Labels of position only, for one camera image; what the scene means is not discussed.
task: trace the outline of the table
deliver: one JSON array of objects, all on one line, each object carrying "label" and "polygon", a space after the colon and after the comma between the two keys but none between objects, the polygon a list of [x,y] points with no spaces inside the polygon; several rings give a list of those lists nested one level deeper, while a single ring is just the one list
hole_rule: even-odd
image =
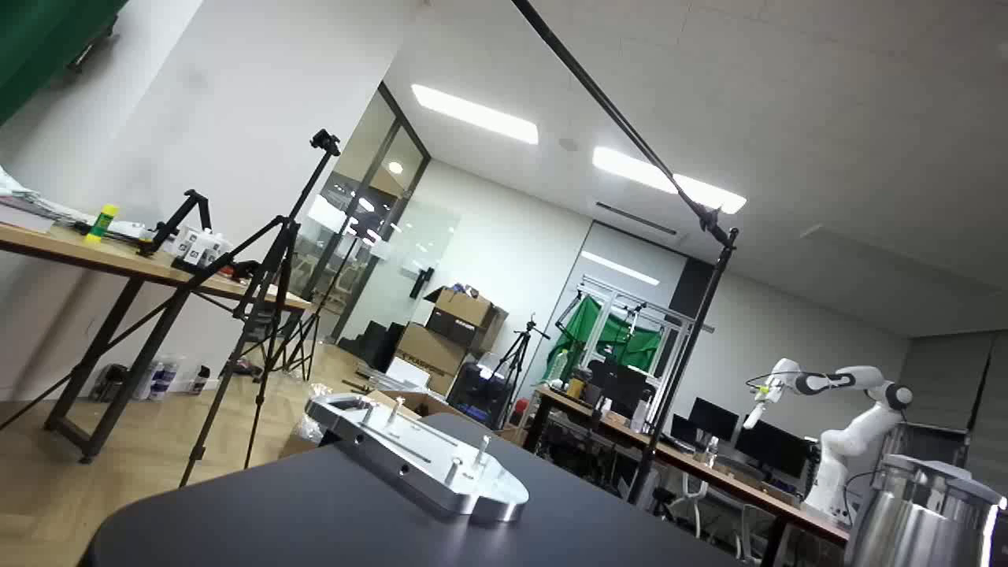
[{"label": "table", "polygon": [[[539,391],[539,412],[536,412],[536,420],[530,426],[530,438],[524,443],[526,451],[539,448],[539,438],[545,432],[545,422],[547,422],[553,410],[565,410],[565,412],[574,412],[580,420],[594,420],[591,406],[584,406],[584,404],[559,393],[559,391],[543,389]],[[631,432],[627,420],[619,416],[619,412],[609,412],[606,420],[598,420],[598,426],[616,438],[624,438],[624,441],[631,441],[636,448],[650,448],[650,438],[639,436],[639,432]],[[690,473],[690,475],[698,475],[698,479],[702,479],[702,483],[708,483],[708,484],[714,484],[714,490],[722,490],[722,493],[729,493],[729,496],[735,496],[741,500],[749,500],[749,505],[769,511],[771,516],[778,516],[778,524],[769,533],[769,553],[765,553],[769,559],[765,560],[775,560],[783,537],[785,537],[789,525],[809,529],[809,533],[816,533],[816,537],[824,537],[824,539],[830,539],[836,544],[849,544],[849,539],[852,539],[849,529],[840,529],[830,516],[824,516],[816,511],[805,511],[805,509],[797,509],[790,500],[783,500],[783,497],[775,497],[775,496],[769,496],[769,493],[763,493],[763,490],[757,490],[757,484],[749,484],[749,483],[745,483],[745,479],[738,479],[738,475],[732,475],[725,471],[711,471],[711,467],[701,464],[687,451],[678,451],[672,443],[658,443],[657,461],[666,461],[666,464],[672,464],[672,467],[678,467],[678,471],[684,471],[684,473]]]},{"label": "table", "polygon": [[[68,389],[63,389],[63,382],[58,382],[55,389],[47,389],[39,398],[39,400],[45,400],[58,389],[63,389],[63,393],[59,393],[58,406],[50,410],[45,429],[63,436],[68,441],[72,441],[82,451],[82,464],[91,464],[101,454],[109,436],[113,432],[113,426],[120,422],[125,404],[134,400],[136,389],[141,384],[144,372],[151,368],[151,362],[156,362],[166,331],[175,327],[176,316],[182,311],[190,292],[223,296],[223,301],[243,301],[247,296],[243,283],[232,283],[232,281],[223,281],[223,279],[213,279],[201,286],[190,289],[186,283],[194,281],[194,275],[169,267],[166,256],[141,258],[136,249],[130,249],[124,243],[113,243],[113,241],[109,241],[101,247],[87,247],[87,241],[78,233],[59,231],[59,226],[47,231],[47,233],[39,233],[39,231],[24,231],[24,226],[0,225],[0,249],[125,279],[125,286],[124,286],[120,301],[112,306],[109,319],[99,327],[99,333],[91,337],[91,347],[72,366],[72,372],[63,378]],[[136,303],[136,296],[140,296],[140,289],[144,283],[165,283],[165,286],[175,286],[176,292],[166,303],[162,303],[156,311],[147,311],[144,319],[140,319],[136,325],[120,331],[130,306]],[[287,296],[283,301],[287,311],[305,311],[310,306],[312,303],[305,303],[299,296]],[[130,337],[134,331],[140,331],[147,321],[156,321],[156,327],[147,331],[144,347],[134,358],[125,384],[109,404],[99,429],[87,432],[75,422],[70,422],[70,410],[72,410],[75,398],[82,393],[82,389],[88,384],[99,358],[109,351],[113,351],[124,337]],[[29,412],[34,404],[24,406],[4,426],[18,420],[24,412]]]},{"label": "table", "polygon": [[[448,412],[426,422],[470,443],[487,432]],[[502,438],[493,438],[489,454],[530,490],[533,500],[516,524],[437,521],[392,479],[372,475],[336,448],[321,448],[140,500],[103,521],[82,564],[735,567],[725,553]]]}]

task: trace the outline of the white robotic arm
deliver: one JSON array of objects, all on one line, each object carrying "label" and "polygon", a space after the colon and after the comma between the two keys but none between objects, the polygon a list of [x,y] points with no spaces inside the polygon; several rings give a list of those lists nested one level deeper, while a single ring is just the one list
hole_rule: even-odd
[{"label": "white robotic arm", "polygon": [[910,389],[886,382],[876,366],[845,366],[830,375],[805,372],[795,358],[783,358],[769,378],[757,389],[757,410],[745,422],[754,429],[765,404],[783,400],[783,391],[797,391],[805,398],[830,393],[830,391],[866,391],[876,404],[861,412],[849,429],[824,432],[824,458],[816,471],[816,484],[806,496],[806,509],[824,511],[830,516],[840,516],[845,511],[845,484],[856,458],[886,438],[901,412],[910,406]]}]

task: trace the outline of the ceiling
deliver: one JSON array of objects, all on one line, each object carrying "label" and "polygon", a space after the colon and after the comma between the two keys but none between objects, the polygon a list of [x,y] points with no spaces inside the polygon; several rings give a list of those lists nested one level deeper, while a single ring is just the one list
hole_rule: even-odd
[{"label": "ceiling", "polygon": [[[1008,4],[536,6],[672,172],[749,198],[725,217],[732,272],[903,337],[1008,327]],[[543,142],[432,118],[414,83],[536,121]],[[594,172],[595,145],[634,145],[512,0],[435,0],[388,86],[437,162],[714,258],[675,196]]]}]

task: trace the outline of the desk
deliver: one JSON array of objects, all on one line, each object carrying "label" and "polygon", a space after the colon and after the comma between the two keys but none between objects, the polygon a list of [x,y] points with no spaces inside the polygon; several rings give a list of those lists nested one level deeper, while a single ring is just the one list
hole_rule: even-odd
[{"label": "desk", "polygon": [[[144,372],[151,368],[166,331],[175,327],[176,316],[182,311],[182,306],[194,292],[186,286],[194,281],[194,275],[169,267],[169,262],[165,256],[141,258],[141,256],[136,256],[136,249],[125,249],[120,243],[87,247],[82,236],[72,231],[34,233],[34,231],[18,231],[9,225],[0,225],[0,249],[125,279],[120,301],[113,303],[113,310],[101,321],[87,355],[63,378],[68,389],[63,389],[55,412],[45,422],[47,432],[59,432],[63,438],[70,438],[82,451],[82,464],[88,464],[101,454],[109,436],[113,432],[118,420],[124,416],[124,410],[134,400],[136,389],[141,384]],[[140,325],[120,331],[130,306],[136,303],[136,296],[144,283],[165,283],[165,286],[175,286],[176,292],[166,303],[162,303],[156,311],[147,311]],[[195,292],[243,301],[247,286],[223,281],[223,279],[213,279]],[[287,311],[305,311],[310,306],[312,303],[305,303],[299,296],[287,296],[287,303],[283,303]],[[99,429],[88,436],[87,429],[70,422],[70,410],[72,410],[75,398],[88,384],[99,358],[147,321],[156,321],[156,327],[151,327],[144,347],[140,351],[140,355],[134,358],[125,384],[118,391],[118,398],[109,404],[101,422],[99,422]]]},{"label": "desk", "polygon": [[[543,389],[539,391],[539,412],[536,412],[536,420],[530,426],[526,451],[536,451],[536,443],[539,443],[539,438],[545,432],[545,420],[547,420],[553,410],[565,410],[565,412],[594,420],[594,410],[585,410],[584,404],[578,404],[578,400],[571,400],[571,398],[565,398],[559,391]],[[631,441],[631,443],[639,443],[639,448],[650,443],[645,436],[636,436],[636,432],[627,429],[624,416],[609,412],[603,420],[603,429],[609,436],[616,436],[616,438]],[[658,443],[657,461],[666,461],[666,464],[672,464],[672,467],[678,467],[678,471],[684,471],[684,473],[690,473],[698,479],[706,479],[708,484],[714,484],[714,490],[722,490],[722,493],[729,493],[729,496],[735,496],[741,500],[749,500],[749,505],[769,511],[771,516],[778,516],[778,524],[771,529],[771,542],[769,542],[769,560],[775,559],[775,553],[778,553],[775,544],[783,542],[789,525],[799,525],[799,529],[809,529],[809,533],[816,533],[816,537],[824,537],[824,539],[830,539],[836,544],[849,544],[849,529],[840,529],[830,516],[818,516],[814,511],[797,509],[797,505],[789,505],[789,500],[783,500],[783,497],[775,497],[769,493],[760,493],[757,484],[749,484],[749,483],[745,483],[745,479],[738,479],[738,475],[732,475],[725,471],[711,471],[711,467],[701,464],[687,451],[678,451],[672,443]]]},{"label": "desk", "polygon": [[[478,443],[482,426],[432,416],[430,426]],[[321,448],[218,483],[140,500],[96,533],[88,567],[166,564],[363,564],[363,567],[735,567],[718,548],[667,529],[619,497],[493,438],[526,490],[509,525],[437,521],[336,448]]]}]

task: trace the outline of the floor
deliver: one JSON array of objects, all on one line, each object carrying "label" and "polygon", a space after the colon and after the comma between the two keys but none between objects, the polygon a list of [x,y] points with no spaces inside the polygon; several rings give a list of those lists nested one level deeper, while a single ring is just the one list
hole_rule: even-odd
[{"label": "floor", "polygon": [[[297,375],[274,375],[253,467],[305,451],[310,443],[299,441],[297,429],[310,391],[314,384],[345,389],[341,378],[353,372],[349,355],[321,347],[312,384]],[[0,567],[75,564],[109,515],[176,490],[213,398],[205,391],[201,398],[134,404],[91,467],[78,464],[72,443],[42,432],[50,404],[0,432]],[[72,416],[88,426],[101,410],[101,404],[82,400]],[[253,410],[256,384],[232,378],[194,483],[243,471]]]}]

